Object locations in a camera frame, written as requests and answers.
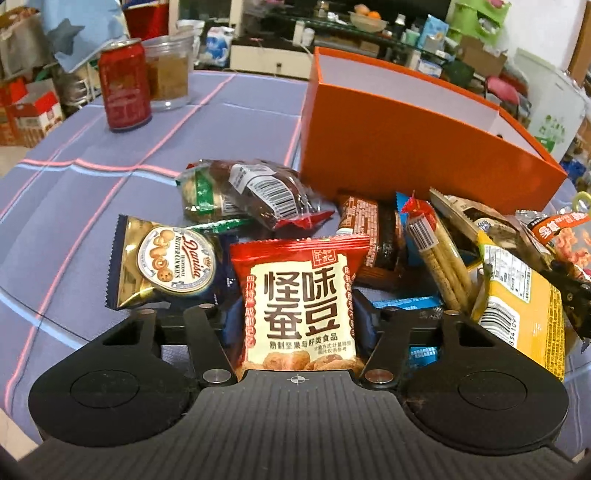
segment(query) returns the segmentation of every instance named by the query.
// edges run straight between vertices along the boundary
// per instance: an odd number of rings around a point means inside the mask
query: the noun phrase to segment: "chocolate snack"
[[[209,160],[207,175],[234,204],[270,230],[293,224],[311,229],[332,215],[289,168],[261,160]]]
[[[356,196],[340,198],[341,221],[337,235],[369,235],[369,252],[356,281],[380,290],[392,290],[402,274],[405,242],[400,217],[389,205]]]

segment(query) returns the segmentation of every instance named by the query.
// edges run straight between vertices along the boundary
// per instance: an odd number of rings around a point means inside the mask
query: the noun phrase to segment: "pink stripe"
[[[73,141],[75,141],[77,138],[79,138],[86,130],[88,130],[92,125],[94,125],[100,117],[101,116],[98,115],[92,122],[89,122],[86,125],[84,125],[80,130],[78,130],[78,132],[73,137],[71,137],[67,142],[63,143],[60,147],[58,147],[58,149],[52,153],[51,157],[49,157],[47,164],[51,163],[64,150],[64,148],[66,148],[68,145],[70,145]],[[24,185],[18,190],[16,195],[14,197],[12,197],[10,202],[8,202],[8,205],[6,205],[4,207],[4,210],[2,210],[2,212],[0,212],[0,220],[2,220],[4,218],[4,215],[6,215],[7,211],[9,211],[10,208],[12,208],[12,206],[17,202],[17,200],[20,198],[22,193],[27,189],[27,187],[31,183],[33,183],[35,181],[35,179],[42,172],[43,172],[43,170],[36,171],[33,175],[31,175],[31,177],[29,177],[29,179],[24,183]]]
[[[28,165],[35,165],[35,166],[52,166],[52,167],[67,167],[72,164],[79,165],[84,168],[88,168],[89,170],[97,170],[97,171],[110,171],[110,172],[118,172],[118,171],[135,171],[135,170],[146,170],[146,171],[153,171],[154,173],[158,173],[165,177],[176,178],[179,174],[178,171],[169,170],[168,168],[158,167],[156,165],[131,165],[129,167],[114,167],[109,165],[100,165],[98,163],[92,163],[81,158],[77,158],[75,160],[70,161],[63,161],[63,162],[49,162],[43,160],[29,160],[25,158],[21,160],[21,163],[26,163]]]
[[[232,75],[231,77],[226,79],[224,82],[222,82],[220,85],[218,85],[218,87],[211,94],[209,94],[207,97],[205,97],[199,103],[199,105],[197,105],[195,108],[191,109],[190,113],[187,114],[177,125],[175,125],[174,128],[171,130],[171,132],[168,135],[166,135],[166,137],[164,137],[165,138],[164,141],[166,141],[170,137],[172,137],[172,135],[183,125],[183,123],[185,123],[190,118],[190,116],[192,114],[194,114],[203,105],[205,105],[206,102],[210,101],[214,97],[214,95],[217,94],[222,89],[222,87],[225,84],[227,84],[230,80],[232,80],[235,76],[236,75]],[[156,152],[156,150],[164,144],[164,141],[159,142],[158,145],[155,148],[153,148],[148,155],[146,155],[144,158],[142,158],[142,160],[140,160],[136,165],[134,165],[134,168],[139,168],[140,165],[144,161],[146,161],[150,157],[151,154]],[[111,190],[109,191],[109,193],[107,194],[107,196],[105,197],[103,202],[100,204],[98,210],[90,218],[90,220],[88,221],[88,223],[86,224],[84,229],[81,231],[80,235],[78,236],[78,238],[76,239],[76,241],[74,242],[72,247],[70,248],[68,254],[66,255],[66,258],[64,259],[63,263],[61,264],[61,267],[57,271],[57,274],[54,277],[53,282],[51,283],[51,286],[49,287],[49,290],[47,291],[47,294],[45,295],[45,298],[43,298],[43,302],[41,303],[41,306],[37,310],[38,313],[37,313],[36,318],[40,319],[42,316],[45,315],[47,308],[49,307],[49,304],[51,303],[51,298],[53,297],[53,294],[55,293],[55,290],[56,290],[57,286],[59,285],[59,282],[61,281],[63,274],[66,272],[66,268],[68,267],[68,264],[70,263],[70,261],[74,257],[74,254],[78,250],[78,247],[80,246],[80,244],[84,240],[84,237],[87,235],[87,233],[93,227],[94,223],[97,221],[99,216],[103,213],[103,211],[105,210],[105,208],[107,207],[109,202],[113,199],[113,197],[117,194],[119,189],[123,186],[126,179],[127,179],[127,177],[123,177],[123,178],[119,179],[119,181],[113,186],[113,188],[111,188]],[[8,383],[6,385],[6,390],[5,390],[5,394],[4,394],[4,406],[6,407],[6,413],[8,415],[11,415],[11,410],[12,410],[12,408],[11,408],[12,407],[12,404],[11,404],[12,389],[13,389],[15,383],[18,381],[19,376],[21,375],[21,370],[24,367],[27,353],[29,352],[31,343],[33,341],[34,331],[35,331],[35,327],[33,327],[31,329],[31,332],[29,333],[29,337],[27,338],[27,341],[22,349],[22,352],[21,352],[19,358],[18,358],[17,367],[16,367],[12,377],[10,378],[10,380],[8,381]]]
[[[301,125],[301,117],[299,116],[297,122],[295,123],[295,128],[293,135],[291,136],[290,146],[287,149],[287,153],[285,154],[285,160],[283,161],[283,165],[286,167],[287,164],[290,162],[291,158],[294,154],[294,148],[296,147],[297,137],[300,133],[300,125]]]

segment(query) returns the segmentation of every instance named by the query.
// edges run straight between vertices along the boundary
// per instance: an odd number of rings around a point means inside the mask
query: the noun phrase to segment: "wrapped snack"
[[[559,260],[575,265],[576,278],[591,282],[589,215],[570,212],[549,216],[533,210],[518,210],[515,216],[543,247],[550,248]]]
[[[402,212],[408,213],[408,232],[446,306],[469,313],[472,306],[472,281],[435,211],[427,202],[412,197],[402,207]]]
[[[430,199],[435,208],[473,244],[476,244],[475,226],[498,247],[509,251],[536,271],[550,268],[550,252],[543,247],[540,249],[527,229],[516,227],[495,209],[472,200],[443,195],[436,189],[430,190]]]
[[[337,235],[369,235],[369,253],[356,281],[380,290],[396,288],[402,275],[405,241],[400,217],[393,207],[355,196],[340,200]]]
[[[207,160],[207,175],[222,193],[270,230],[285,225],[312,229],[333,214],[297,173],[273,163]]]
[[[232,245],[245,303],[245,343],[236,371],[352,369],[351,283],[369,251],[367,235]]]
[[[185,216],[198,223],[238,218],[242,222],[234,224],[243,225],[247,215],[205,175],[206,167],[206,164],[189,164],[176,179]]]
[[[478,245],[487,281],[472,319],[561,380],[564,320],[560,292],[482,231]]]
[[[153,301],[218,303],[228,289],[234,235],[208,238],[173,226],[120,215],[113,240],[106,305],[120,310]]]

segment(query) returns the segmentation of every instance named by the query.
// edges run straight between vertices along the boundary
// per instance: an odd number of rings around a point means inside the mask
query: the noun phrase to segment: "cardboard box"
[[[466,65],[474,68],[478,75],[498,77],[507,61],[507,56],[502,53],[498,57],[483,50],[484,43],[474,37],[464,35],[458,47],[457,58]]]
[[[29,148],[37,145],[64,120],[52,80],[29,83],[27,94],[8,111],[16,119],[21,145]]]
[[[0,145],[3,147],[21,144],[17,121],[9,107],[26,94],[27,87],[23,78],[0,83]]]

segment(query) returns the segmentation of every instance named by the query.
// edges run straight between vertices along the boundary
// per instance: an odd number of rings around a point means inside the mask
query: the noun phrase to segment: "breadstick package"
[[[407,231],[447,308],[470,313],[474,299],[472,280],[435,210],[424,200],[412,197],[401,211],[408,214]]]

